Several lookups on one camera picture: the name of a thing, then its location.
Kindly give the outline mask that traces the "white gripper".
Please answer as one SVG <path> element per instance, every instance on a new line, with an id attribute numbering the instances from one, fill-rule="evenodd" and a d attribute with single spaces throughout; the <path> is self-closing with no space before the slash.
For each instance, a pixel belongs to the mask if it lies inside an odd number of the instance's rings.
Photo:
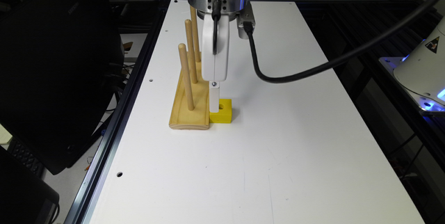
<path id="1" fill-rule="evenodd" d="M 229 56 L 229 16 L 222 15 L 215 26 L 211 14 L 204 16 L 202 29 L 202 78 L 209 81 L 209 111 L 220 108 L 220 83 L 227 78 Z"/>

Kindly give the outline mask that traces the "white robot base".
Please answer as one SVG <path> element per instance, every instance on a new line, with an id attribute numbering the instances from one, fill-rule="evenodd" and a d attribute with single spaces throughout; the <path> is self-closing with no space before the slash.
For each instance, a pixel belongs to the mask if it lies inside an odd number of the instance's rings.
<path id="1" fill-rule="evenodd" d="M 444 114 L 444 20 L 407 56 L 379 62 L 422 114 Z"/>

